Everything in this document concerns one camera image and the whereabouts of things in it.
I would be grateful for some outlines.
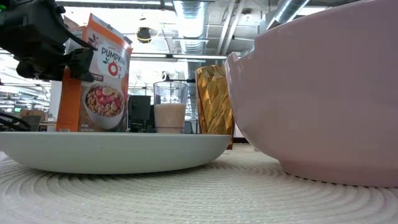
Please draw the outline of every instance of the milk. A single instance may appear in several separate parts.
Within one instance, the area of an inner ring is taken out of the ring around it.
[[[158,133],[181,134],[185,121],[184,103],[155,105],[155,126]]]

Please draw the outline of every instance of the cereal box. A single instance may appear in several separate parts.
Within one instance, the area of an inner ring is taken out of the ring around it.
[[[94,82],[70,78],[65,69],[57,131],[125,132],[131,41],[92,14],[71,32],[98,49],[90,65]],[[68,41],[67,52],[78,48]]]

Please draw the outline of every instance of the black cable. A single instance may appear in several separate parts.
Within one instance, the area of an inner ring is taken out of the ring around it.
[[[5,126],[7,126],[9,128],[12,128],[12,129],[16,130],[16,131],[30,131],[30,125],[26,121],[24,121],[22,119],[19,119],[17,117],[14,117],[14,116],[11,116],[9,114],[2,113],[2,112],[0,112],[0,116],[5,117],[5,118],[11,118],[13,121],[17,121],[17,122],[21,123],[26,128],[23,128],[23,127],[20,127],[18,125],[15,125],[14,123],[6,121],[5,119],[2,119],[2,118],[0,118],[0,124],[3,124],[3,125],[5,125]]]
[[[65,9],[62,6],[58,6],[58,10],[63,10],[65,12]],[[78,43],[79,45],[81,45],[82,47],[87,47],[91,50],[97,50],[96,47],[92,46],[91,44],[85,42],[84,40],[80,39],[79,37],[77,37],[75,34],[72,34],[68,28],[66,27],[65,23],[61,22],[61,20],[59,19],[59,15],[57,14],[57,10],[52,10],[51,13],[53,19],[56,20],[56,22],[58,22],[58,24],[60,26],[62,26],[62,28],[64,29],[65,33],[67,34],[67,36],[69,38],[71,38],[72,40],[74,40],[76,43]]]

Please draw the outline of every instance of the plate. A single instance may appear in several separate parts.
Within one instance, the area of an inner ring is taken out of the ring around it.
[[[196,167],[219,157],[228,135],[0,133],[0,150],[27,167],[76,174],[137,174]]]

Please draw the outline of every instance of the gold vase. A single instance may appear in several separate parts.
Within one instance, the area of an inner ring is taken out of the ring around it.
[[[202,134],[229,134],[232,149],[234,118],[229,102],[224,65],[196,70],[199,127]]]

